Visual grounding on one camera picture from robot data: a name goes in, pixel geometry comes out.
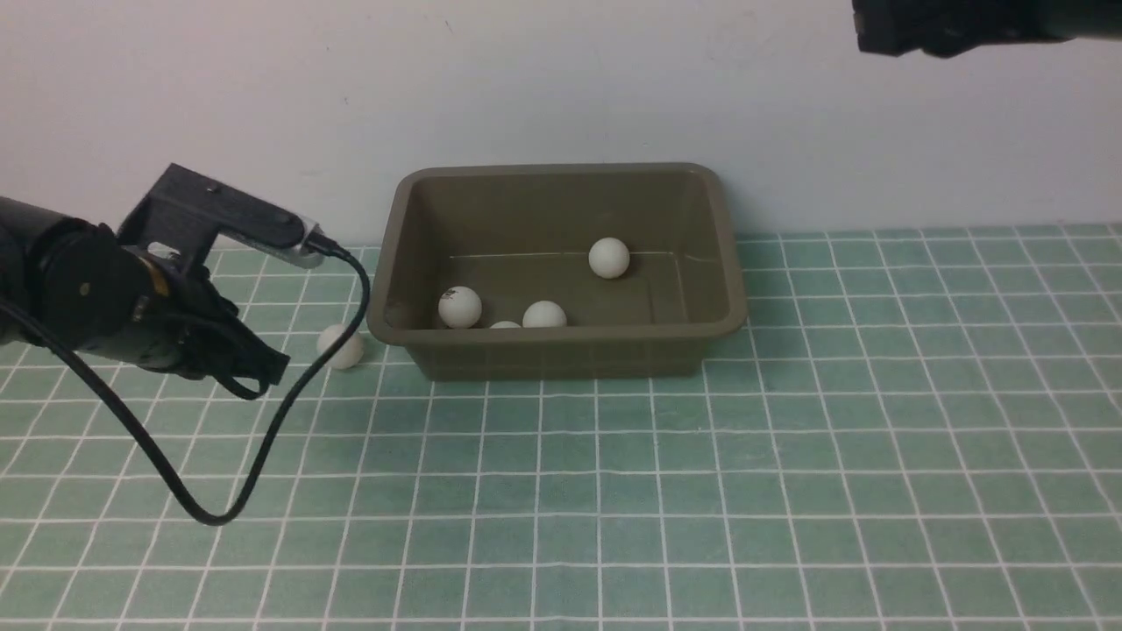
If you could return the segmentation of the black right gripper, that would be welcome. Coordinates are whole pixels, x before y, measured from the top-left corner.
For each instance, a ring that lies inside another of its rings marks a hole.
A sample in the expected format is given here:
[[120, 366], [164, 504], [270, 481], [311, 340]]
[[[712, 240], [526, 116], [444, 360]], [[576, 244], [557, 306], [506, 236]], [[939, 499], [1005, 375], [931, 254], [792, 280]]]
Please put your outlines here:
[[982, 46], [1118, 40], [1118, 1], [854, 1], [858, 48], [953, 60]]

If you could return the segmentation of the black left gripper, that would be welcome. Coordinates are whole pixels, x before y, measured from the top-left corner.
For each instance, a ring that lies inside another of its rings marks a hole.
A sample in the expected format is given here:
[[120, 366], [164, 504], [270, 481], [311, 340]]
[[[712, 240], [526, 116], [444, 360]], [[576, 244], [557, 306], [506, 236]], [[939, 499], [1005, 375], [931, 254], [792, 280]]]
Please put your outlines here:
[[131, 255], [148, 272], [151, 287], [136, 300], [132, 320], [171, 336], [175, 363], [160, 367], [184, 379], [213, 377], [228, 393], [255, 401], [288, 368], [277, 351], [239, 320], [237, 305], [220, 295], [206, 263], [183, 266], [176, 252]]

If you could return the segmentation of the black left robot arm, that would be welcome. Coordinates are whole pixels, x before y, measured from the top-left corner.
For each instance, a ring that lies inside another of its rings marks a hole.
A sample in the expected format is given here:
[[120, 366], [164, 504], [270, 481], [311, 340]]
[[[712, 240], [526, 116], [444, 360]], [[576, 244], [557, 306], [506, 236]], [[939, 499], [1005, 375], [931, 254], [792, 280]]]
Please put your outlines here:
[[145, 199], [121, 231], [3, 198], [3, 299], [64, 347], [255, 400], [289, 358], [242, 323], [206, 267], [217, 229]]

